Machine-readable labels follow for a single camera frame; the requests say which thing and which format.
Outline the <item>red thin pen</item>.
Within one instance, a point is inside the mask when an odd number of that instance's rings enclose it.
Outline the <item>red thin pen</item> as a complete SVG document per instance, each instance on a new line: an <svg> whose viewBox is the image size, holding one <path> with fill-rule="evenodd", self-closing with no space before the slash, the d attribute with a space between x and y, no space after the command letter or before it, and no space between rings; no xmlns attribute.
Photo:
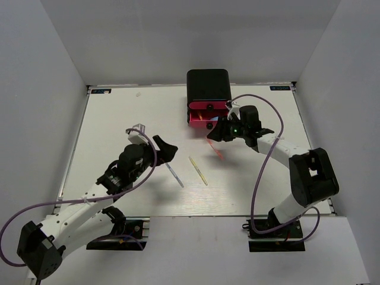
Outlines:
<svg viewBox="0 0 380 285"><path fill-rule="evenodd" d="M213 143L210 140L208 140L208 143L209 143L210 147L213 149L213 151L218 155L218 157L221 160L224 160L224 157L223 157L222 153L218 149L215 148L215 146L213 145Z"/></svg>

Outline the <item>pink top drawer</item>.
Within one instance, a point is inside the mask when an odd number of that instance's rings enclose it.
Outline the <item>pink top drawer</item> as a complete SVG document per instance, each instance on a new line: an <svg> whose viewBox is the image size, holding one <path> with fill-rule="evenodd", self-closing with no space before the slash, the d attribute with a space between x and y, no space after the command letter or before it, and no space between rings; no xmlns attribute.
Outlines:
<svg viewBox="0 0 380 285"><path fill-rule="evenodd" d="M188 108L191 110L223 110L227 109L226 100L195 100L188 103Z"/></svg>

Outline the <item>pink drawer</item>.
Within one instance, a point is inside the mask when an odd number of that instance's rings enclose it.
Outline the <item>pink drawer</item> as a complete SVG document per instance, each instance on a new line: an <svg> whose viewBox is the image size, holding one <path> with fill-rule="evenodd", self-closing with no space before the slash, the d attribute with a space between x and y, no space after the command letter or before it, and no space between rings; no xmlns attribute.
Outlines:
<svg viewBox="0 0 380 285"><path fill-rule="evenodd" d="M188 108L191 110L223 110L227 109L226 100L195 100L188 103Z"/></svg>
<svg viewBox="0 0 380 285"><path fill-rule="evenodd" d="M198 112L200 112L202 114L202 118L203 120L201 121L199 116L198 116ZM202 128L202 129L213 129L215 124L217 123L217 121L213 122L213 121L210 121L211 118L214 118L214 117L224 117L224 116L227 116L228 114L228 110L227 109L223 109L223 110L212 110L212 111L209 111L209 110L188 110L188 118L187 118L187 121L188 121L188 126L191 127L191 128Z"/></svg>

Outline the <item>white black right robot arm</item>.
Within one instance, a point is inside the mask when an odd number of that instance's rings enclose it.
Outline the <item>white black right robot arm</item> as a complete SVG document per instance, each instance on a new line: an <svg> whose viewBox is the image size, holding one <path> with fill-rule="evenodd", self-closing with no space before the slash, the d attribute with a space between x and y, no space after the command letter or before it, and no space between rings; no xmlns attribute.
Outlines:
<svg viewBox="0 0 380 285"><path fill-rule="evenodd" d="M308 150L299 147L282 139L281 134L262 127L258 109L253 105L240 107L227 102L226 107L228 114L218 118L208 139L230 142L241 138L249 148L265 155L264 164L274 159L289 170L291 193L268 212L263 229L251 225L253 232L283 236L289 231L290 224L310 208L338 194L338 180L323 148Z"/></svg>

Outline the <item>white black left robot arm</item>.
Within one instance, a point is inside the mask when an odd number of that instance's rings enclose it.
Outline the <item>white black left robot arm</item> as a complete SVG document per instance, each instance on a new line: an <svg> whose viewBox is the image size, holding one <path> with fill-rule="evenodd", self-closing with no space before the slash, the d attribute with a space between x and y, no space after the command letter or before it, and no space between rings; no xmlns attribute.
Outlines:
<svg viewBox="0 0 380 285"><path fill-rule="evenodd" d="M17 255L37 280L51 276L64 258L92 242L119 239L130 248L144 248L136 230L141 222L127 219L113 204L148 168L171 162L178 148L158 135L153 136L157 150L140 134L128 139L130 144L84 193L81 203L70 203L39 224L30 221L21 229Z"/></svg>

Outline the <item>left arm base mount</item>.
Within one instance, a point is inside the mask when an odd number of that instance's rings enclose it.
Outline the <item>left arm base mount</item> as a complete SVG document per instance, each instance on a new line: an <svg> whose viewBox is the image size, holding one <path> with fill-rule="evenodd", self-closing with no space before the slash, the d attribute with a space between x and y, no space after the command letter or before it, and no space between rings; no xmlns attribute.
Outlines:
<svg viewBox="0 0 380 285"><path fill-rule="evenodd" d="M87 244L93 251L142 251L148 241L149 218L113 218L111 228Z"/></svg>

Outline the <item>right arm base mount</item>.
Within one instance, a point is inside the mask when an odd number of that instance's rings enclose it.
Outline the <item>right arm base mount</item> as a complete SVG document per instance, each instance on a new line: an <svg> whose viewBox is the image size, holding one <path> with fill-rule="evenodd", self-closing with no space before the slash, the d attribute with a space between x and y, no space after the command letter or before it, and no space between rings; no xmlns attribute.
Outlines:
<svg viewBox="0 0 380 285"><path fill-rule="evenodd" d="M242 229L247 231L250 252L305 252L300 221L276 232L258 234L253 231L251 221L247 220Z"/></svg>

